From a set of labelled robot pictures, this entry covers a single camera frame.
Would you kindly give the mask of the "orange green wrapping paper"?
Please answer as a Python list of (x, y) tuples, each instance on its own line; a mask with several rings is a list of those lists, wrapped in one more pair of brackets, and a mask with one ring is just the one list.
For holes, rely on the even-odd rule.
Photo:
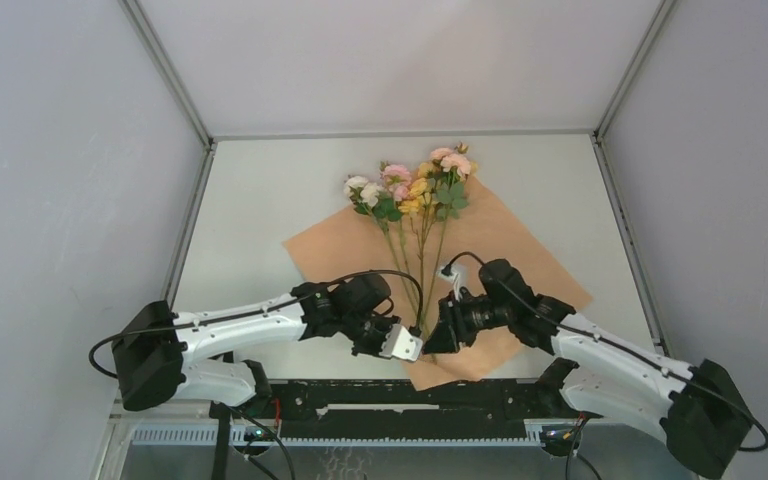
[[(523, 275), (535, 293), (549, 295), (582, 310), (593, 300), (582, 285), (555, 259), (550, 251), (532, 235), (528, 228), (505, 204), (478, 180), (466, 186), (469, 205), (460, 218), (447, 221), (445, 240), (437, 265), (447, 263), (462, 251), (471, 251), (484, 261), (505, 258)], [(416, 236), (407, 220), (403, 222), (405, 249), (409, 255), (410, 273), (419, 280), (419, 259)], [(432, 328), (438, 313), (437, 301), (451, 289), (447, 282), (435, 280), (433, 290), (430, 275), (437, 259), (442, 225), (436, 224), (426, 242), (424, 288), (426, 306), (430, 305), (424, 333)], [(400, 266), (383, 233), (373, 220), (346, 207), (318, 224), (284, 242), (284, 247), (295, 266), (307, 281), (326, 281), (357, 271), (374, 269), (400, 269), (404, 267), (397, 227), (390, 228), (390, 242), (396, 251)], [(458, 263), (469, 268), (466, 286), (478, 294), (483, 290), (477, 274), (477, 265), (469, 258)], [(413, 324), (414, 314), (410, 297), (415, 287), (407, 279), (384, 277), (390, 285), (395, 302), (393, 314)], [(523, 352), (538, 353), (536, 349), (522, 347), (506, 328), (496, 328), (478, 334), (471, 347), (453, 355), (423, 357), (415, 363), (402, 363), (416, 390), (426, 390), (459, 380), (480, 380)]]

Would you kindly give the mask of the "pink fake flower stem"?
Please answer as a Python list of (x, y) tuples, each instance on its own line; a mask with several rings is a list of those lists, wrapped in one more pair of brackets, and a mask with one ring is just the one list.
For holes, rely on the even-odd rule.
[(406, 165), (382, 161), (379, 165), (379, 180), (383, 188), (379, 201), (384, 211), (380, 222), (382, 232), (395, 268), (411, 274), (404, 221), (411, 220), (411, 216), (417, 212), (412, 196), (414, 175)]
[(430, 294), (434, 289), (434, 280), (431, 279), (432, 268), (440, 259), (444, 243), (446, 228), (450, 219), (457, 219), (469, 201), (466, 194), (466, 184), (477, 170), (476, 164), (467, 157), (469, 146), (459, 142), (453, 147), (440, 147), (433, 150), (429, 160), (437, 166), (433, 200), (436, 203), (435, 224), (426, 244), (425, 286), (428, 288), (426, 299), (428, 300), (427, 314), (431, 305)]

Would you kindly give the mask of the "white fake flower stem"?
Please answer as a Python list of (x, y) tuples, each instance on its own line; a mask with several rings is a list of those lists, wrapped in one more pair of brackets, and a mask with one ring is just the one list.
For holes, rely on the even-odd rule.
[[(373, 181), (364, 176), (349, 177), (343, 186), (343, 193), (352, 204), (353, 210), (362, 216), (369, 217), (381, 232), (382, 228), (380, 222), (384, 217), (384, 211), (379, 206), (379, 201), (382, 192), (383, 188), (379, 182)], [(408, 278), (403, 281), (403, 284), (408, 295), (409, 302), (413, 310), (413, 317), (416, 323), (416, 315), (413, 307), (412, 296), (414, 293), (419, 294), (421, 292), (421, 288), (419, 285), (409, 286), (408, 281), (411, 279), (415, 280), (417, 284), (419, 284), (419, 282), (411, 275), (406, 275)]]

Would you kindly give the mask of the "yellow fake flower stem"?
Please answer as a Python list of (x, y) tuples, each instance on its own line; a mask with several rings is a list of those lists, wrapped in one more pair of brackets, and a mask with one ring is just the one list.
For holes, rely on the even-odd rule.
[(420, 284), (421, 292), (412, 296), (413, 307), (418, 327), (424, 327), (428, 300), (428, 288), (425, 286), (425, 250), (431, 229), (434, 226), (436, 203), (433, 200), (437, 166), (426, 161), (412, 177), (410, 184), (405, 184), (405, 195), (397, 203), (397, 209), (402, 214), (398, 224), (399, 250), (402, 254), (406, 272)]

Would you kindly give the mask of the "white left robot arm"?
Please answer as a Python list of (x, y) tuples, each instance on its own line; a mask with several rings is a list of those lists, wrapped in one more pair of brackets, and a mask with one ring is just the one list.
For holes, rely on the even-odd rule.
[(415, 361), (420, 339), (399, 318), (376, 310), (390, 295), (382, 275), (361, 272), (306, 282), (264, 302), (218, 311), (175, 313), (161, 300), (144, 306), (103, 342), (111, 348), (111, 375), (127, 411), (194, 399), (237, 406), (258, 417), (273, 401), (262, 366), (252, 360), (228, 363), (222, 355), (253, 345), (342, 334), (354, 355)]

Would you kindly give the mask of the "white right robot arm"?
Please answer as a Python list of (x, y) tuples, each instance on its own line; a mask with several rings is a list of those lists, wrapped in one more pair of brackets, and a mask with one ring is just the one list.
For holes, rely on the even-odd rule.
[(457, 353), (479, 333), (504, 327), (521, 344), (552, 356), (538, 378), (538, 402), (552, 416), (578, 412), (607, 418), (660, 441), (682, 466), (723, 476), (739, 452), (768, 449), (768, 431), (751, 413), (728, 371), (649, 352), (599, 327), (576, 309), (539, 294), (505, 259), (483, 262), (474, 296), (451, 260), (438, 276), (452, 290), (438, 303), (438, 322), (424, 353)]

